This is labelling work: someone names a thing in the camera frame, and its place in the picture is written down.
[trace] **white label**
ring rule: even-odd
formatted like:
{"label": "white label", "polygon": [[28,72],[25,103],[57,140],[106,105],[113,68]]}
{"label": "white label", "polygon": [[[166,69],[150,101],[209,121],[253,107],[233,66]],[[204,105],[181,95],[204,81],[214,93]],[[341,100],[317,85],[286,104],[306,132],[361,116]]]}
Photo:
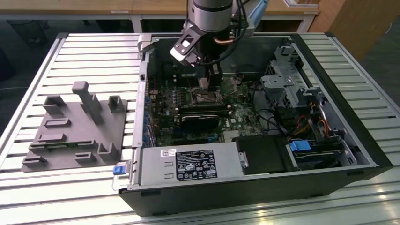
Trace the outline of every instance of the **white label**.
{"label": "white label", "polygon": [[176,149],[161,149],[161,157],[174,156]]}
{"label": "white label", "polygon": [[124,14],[128,14],[129,11],[110,11],[110,13],[124,13]]}

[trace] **black cable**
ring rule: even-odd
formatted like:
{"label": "black cable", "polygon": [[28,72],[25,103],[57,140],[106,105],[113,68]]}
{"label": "black cable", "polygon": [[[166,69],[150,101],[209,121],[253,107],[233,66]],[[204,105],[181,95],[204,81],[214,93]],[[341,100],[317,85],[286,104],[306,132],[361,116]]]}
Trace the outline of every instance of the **black cable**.
{"label": "black cable", "polygon": [[212,66],[213,64],[221,62],[232,54],[232,52],[234,51],[234,49],[237,47],[237,43],[238,42],[233,43],[232,48],[225,51],[224,56],[221,56],[217,60],[210,61],[210,62],[197,62],[197,66]]}
{"label": "black cable", "polygon": [[245,34],[246,28],[249,26],[248,19],[246,19],[246,14],[245,14],[245,9],[244,9],[241,0],[236,0],[236,3],[237,3],[237,6],[240,7],[240,10],[241,10],[241,13],[242,13],[244,22],[245,22],[244,29],[240,32],[240,36],[233,39],[233,46],[232,46],[232,48],[229,50],[225,51],[224,56],[221,56],[217,60],[210,61],[210,62],[197,62],[197,66],[212,66],[213,64],[221,62],[233,53],[233,51],[234,51],[234,49],[237,47],[237,44],[238,44],[238,40],[242,38],[242,36]]}
{"label": "black cable", "polygon": [[249,26],[249,23],[248,23],[248,16],[246,16],[246,14],[245,14],[244,4],[241,3],[241,0],[236,0],[236,4],[237,4],[237,7],[240,8],[240,11],[241,11],[241,13],[242,13],[242,18],[244,18],[244,29],[242,29],[242,31],[240,32],[238,37],[236,37],[236,38],[233,39],[233,42],[237,42],[237,41],[242,38],[242,36],[244,36],[244,34],[245,34],[245,31],[246,31],[246,29],[248,29],[248,26]]}

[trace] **power supply label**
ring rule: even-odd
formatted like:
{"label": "power supply label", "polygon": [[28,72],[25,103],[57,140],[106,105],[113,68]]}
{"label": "power supply label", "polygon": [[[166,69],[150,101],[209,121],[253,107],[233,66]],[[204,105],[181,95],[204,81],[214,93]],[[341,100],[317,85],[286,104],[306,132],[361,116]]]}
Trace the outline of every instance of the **power supply label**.
{"label": "power supply label", "polygon": [[217,178],[213,150],[176,152],[174,158],[178,181]]}

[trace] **motherboard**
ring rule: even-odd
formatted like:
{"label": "motherboard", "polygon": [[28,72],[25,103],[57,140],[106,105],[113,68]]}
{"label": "motherboard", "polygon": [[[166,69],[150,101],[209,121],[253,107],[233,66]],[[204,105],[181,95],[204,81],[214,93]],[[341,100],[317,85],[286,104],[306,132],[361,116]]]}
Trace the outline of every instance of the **motherboard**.
{"label": "motherboard", "polygon": [[152,84],[156,146],[230,142],[234,137],[261,135],[262,128],[250,107],[252,81],[222,76],[217,88],[201,88],[192,74],[174,75]]}

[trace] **metal bracket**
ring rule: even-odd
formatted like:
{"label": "metal bracket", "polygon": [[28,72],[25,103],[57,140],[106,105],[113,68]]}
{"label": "metal bracket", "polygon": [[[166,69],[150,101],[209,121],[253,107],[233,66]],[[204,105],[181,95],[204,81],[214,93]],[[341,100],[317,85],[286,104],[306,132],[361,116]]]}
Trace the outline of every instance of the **metal bracket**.
{"label": "metal bracket", "polygon": [[152,34],[140,34],[137,38],[137,49],[140,53],[146,52],[152,46]]}

